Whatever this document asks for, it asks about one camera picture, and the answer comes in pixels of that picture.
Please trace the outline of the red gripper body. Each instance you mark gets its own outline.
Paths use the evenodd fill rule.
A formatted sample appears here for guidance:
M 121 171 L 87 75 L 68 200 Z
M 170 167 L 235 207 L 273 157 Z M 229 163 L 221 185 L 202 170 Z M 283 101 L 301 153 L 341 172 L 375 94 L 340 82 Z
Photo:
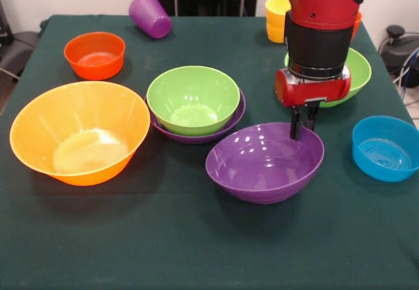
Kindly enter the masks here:
M 351 74 L 345 65 L 337 79 L 311 81 L 294 76 L 288 68 L 276 72 L 275 92 L 285 107 L 300 107 L 311 102 L 344 99 L 351 87 Z

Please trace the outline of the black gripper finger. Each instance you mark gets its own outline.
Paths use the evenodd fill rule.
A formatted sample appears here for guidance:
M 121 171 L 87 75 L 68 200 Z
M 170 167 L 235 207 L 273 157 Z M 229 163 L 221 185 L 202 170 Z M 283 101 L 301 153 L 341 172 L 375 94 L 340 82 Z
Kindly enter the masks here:
M 301 136 L 301 110 L 300 107 L 294 106 L 291 108 L 291 129 L 290 129 L 290 138 L 298 141 Z
M 314 131 L 316 115 L 318 111 L 319 111 L 318 103 L 309 103 L 307 105 L 307 115 L 306 115 L 306 120 L 304 122 L 304 126 L 311 131 Z

